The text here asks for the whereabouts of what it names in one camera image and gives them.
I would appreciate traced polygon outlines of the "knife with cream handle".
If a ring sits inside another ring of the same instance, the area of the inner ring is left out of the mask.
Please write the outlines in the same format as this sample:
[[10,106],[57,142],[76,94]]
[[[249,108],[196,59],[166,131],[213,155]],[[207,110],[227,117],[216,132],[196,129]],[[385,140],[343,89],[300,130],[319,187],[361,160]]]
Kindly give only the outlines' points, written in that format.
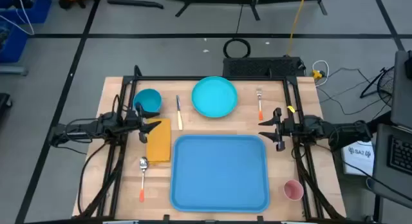
[[179,95],[176,96],[176,105],[177,105],[177,116],[178,116],[178,129],[183,131],[183,120],[181,115],[181,106]]

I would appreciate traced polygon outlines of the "blue plastic tray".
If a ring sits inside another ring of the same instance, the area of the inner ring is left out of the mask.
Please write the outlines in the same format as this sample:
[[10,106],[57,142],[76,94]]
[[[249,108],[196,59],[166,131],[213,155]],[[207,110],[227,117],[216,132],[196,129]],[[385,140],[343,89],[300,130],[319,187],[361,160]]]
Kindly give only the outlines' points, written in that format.
[[257,136],[182,135],[171,163],[176,210],[260,213],[270,204],[266,147]]

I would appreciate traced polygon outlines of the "blue storage bin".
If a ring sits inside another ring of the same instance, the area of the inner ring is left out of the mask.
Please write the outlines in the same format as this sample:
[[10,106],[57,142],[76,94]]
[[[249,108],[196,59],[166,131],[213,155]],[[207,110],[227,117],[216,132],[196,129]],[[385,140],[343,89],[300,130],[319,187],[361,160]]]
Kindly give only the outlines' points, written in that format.
[[44,23],[51,0],[0,0],[0,19],[16,24]]
[[28,35],[19,28],[0,21],[0,63],[17,62],[24,50]]

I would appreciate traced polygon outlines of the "grey laptop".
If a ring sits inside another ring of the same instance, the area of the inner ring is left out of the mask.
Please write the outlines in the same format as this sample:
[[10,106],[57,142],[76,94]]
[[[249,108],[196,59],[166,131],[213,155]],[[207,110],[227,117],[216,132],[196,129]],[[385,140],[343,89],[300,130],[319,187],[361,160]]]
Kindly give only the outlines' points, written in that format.
[[412,209],[412,50],[395,54],[391,125],[379,124],[371,190]]

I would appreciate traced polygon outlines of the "blue bowl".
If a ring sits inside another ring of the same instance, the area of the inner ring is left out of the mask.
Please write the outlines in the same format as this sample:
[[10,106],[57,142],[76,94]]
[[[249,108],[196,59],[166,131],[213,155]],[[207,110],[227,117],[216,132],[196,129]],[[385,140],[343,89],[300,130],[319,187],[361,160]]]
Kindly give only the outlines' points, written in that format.
[[146,112],[159,113],[162,106],[162,97],[155,89],[143,89],[139,91],[133,99],[135,111],[142,107]]

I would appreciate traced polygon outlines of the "black metal frame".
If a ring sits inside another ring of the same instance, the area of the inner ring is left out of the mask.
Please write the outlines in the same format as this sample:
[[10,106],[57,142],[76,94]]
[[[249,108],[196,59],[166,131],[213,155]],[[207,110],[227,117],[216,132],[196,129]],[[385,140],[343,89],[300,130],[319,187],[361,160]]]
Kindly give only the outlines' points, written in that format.
[[328,142],[267,138],[276,108],[291,126],[320,117],[314,81],[108,77],[101,113],[125,118],[145,89],[160,92],[149,138],[138,131],[89,146],[78,219],[159,221],[342,221],[346,211]]

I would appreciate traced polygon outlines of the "white printed box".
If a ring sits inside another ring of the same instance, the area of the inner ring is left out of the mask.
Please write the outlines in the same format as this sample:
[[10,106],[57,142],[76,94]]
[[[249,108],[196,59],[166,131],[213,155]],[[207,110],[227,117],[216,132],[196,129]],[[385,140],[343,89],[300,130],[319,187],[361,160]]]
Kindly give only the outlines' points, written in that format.
[[344,174],[364,176],[373,174],[374,148],[371,141],[354,142],[341,149]]

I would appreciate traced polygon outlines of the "pink cup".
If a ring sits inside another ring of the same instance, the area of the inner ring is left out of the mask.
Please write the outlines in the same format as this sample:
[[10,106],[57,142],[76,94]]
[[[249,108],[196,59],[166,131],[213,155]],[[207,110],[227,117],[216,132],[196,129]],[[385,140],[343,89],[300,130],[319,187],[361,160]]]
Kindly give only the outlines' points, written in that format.
[[283,186],[283,192],[292,201],[298,201],[304,195],[303,186],[297,180],[288,180]]

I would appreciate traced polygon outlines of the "fork with orange handle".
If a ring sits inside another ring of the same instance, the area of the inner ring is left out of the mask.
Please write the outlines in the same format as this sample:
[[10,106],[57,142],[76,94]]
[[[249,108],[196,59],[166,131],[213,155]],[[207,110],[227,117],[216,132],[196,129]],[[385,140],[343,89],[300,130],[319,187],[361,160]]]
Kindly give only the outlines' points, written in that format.
[[258,100],[258,109],[259,109],[259,120],[263,121],[263,111],[262,111],[262,90],[258,88],[256,90],[257,93],[257,100]]

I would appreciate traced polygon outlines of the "grey flat bar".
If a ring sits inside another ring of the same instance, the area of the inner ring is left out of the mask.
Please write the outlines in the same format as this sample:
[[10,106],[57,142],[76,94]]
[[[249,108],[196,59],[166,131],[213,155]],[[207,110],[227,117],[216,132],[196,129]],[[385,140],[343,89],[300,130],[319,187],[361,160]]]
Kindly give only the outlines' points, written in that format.
[[26,76],[28,70],[22,66],[0,66],[0,74]]

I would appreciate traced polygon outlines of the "black object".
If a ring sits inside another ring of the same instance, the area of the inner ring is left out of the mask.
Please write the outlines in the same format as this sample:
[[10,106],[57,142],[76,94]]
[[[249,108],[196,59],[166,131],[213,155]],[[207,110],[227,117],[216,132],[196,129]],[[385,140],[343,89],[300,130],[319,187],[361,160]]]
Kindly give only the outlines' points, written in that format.
[[8,93],[0,93],[0,122],[12,106],[11,96]]

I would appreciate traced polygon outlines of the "black perforated computer case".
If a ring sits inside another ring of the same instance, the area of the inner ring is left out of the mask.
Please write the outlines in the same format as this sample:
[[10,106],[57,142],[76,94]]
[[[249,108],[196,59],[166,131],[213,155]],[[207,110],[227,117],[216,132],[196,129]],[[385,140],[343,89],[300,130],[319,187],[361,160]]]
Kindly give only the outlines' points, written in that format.
[[224,77],[286,77],[306,75],[306,66],[299,57],[226,58]]

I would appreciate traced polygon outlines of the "black cart bar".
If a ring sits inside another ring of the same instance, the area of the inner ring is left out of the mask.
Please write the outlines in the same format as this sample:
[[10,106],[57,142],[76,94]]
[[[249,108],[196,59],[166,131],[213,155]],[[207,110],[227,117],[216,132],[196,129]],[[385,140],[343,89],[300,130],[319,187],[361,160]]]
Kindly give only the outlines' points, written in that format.
[[373,118],[371,121],[367,123],[368,128],[370,130],[376,129],[379,124],[386,124],[391,125],[391,111],[384,113],[383,115],[378,116],[377,118]]

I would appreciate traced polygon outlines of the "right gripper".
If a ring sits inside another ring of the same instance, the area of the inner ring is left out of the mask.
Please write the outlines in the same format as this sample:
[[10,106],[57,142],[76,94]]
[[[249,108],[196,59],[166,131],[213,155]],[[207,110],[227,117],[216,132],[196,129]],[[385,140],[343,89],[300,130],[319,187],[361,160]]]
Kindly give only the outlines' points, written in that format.
[[275,125],[275,133],[269,132],[259,132],[259,135],[269,138],[271,141],[276,143],[276,151],[285,150],[285,142],[283,141],[284,136],[291,136],[292,131],[294,130],[294,121],[291,118],[285,118],[281,121],[281,108],[275,108],[273,112],[273,117],[268,120],[259,123],[259,126],[273,126]]

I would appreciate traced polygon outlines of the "teal plate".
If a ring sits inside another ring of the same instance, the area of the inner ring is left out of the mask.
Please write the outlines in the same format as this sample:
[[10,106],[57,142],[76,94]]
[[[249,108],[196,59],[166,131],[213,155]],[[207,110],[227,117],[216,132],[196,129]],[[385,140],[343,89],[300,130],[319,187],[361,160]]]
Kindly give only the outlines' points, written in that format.
[[199,114],[221,118],[230,114],[238,104],[238,92],[231,81],[218,76],[199,80],[192,89],[192,105]]

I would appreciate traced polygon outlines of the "yellow cloth napkin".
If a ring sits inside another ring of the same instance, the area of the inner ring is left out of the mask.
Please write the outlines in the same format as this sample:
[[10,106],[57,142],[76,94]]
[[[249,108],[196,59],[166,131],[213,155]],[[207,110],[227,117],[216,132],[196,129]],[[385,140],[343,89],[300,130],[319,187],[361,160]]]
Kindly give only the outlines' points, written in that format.
[[171,157],[171,120],[151,118],[149,123],[161,121],[147,136],[146,157],[151,163],[169,162]]

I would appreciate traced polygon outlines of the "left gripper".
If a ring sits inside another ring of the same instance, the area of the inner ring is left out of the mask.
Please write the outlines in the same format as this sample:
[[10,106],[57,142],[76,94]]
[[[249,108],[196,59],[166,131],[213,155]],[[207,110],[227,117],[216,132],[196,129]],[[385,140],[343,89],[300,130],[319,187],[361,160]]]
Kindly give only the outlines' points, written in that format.
[[145,111],[142,105],[138,102],[136,110],[127,110],[127,124],[133,128],[133,130],[139,130],[139,140],[143,143],[147,143],[146,134],[149,134],[156,126],[161,124],[161,121],[155,121],[148,124],[144,123],[144,118],[157,117],[159,112]]

